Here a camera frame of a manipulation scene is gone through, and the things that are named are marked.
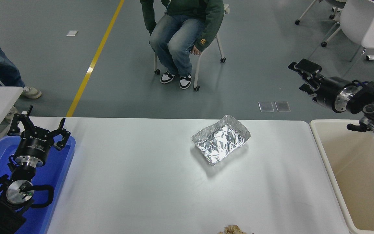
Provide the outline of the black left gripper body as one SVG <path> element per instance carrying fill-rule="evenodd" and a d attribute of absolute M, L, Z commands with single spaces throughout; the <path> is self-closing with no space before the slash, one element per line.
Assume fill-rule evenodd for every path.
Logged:
<path fill-rule="evenodd" d="M 54 144 L 54 137 L 48 133 L 34 136 L 23 132 L 14 160 L 21 162 L 26 157 L 36 158 L 37 162 L 46 162 L 50 148 Z"/>

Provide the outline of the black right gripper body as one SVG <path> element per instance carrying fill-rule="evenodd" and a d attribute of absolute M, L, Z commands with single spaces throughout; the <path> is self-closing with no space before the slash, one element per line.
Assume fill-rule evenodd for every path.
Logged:
<path fill-rule="evenodd" d="M 335 113 L 342 113 L 347 110 L 348 102 L 355 93 L 356 85 L 353 82 L 339 77 L 324 77 L 313 102 Z"/>

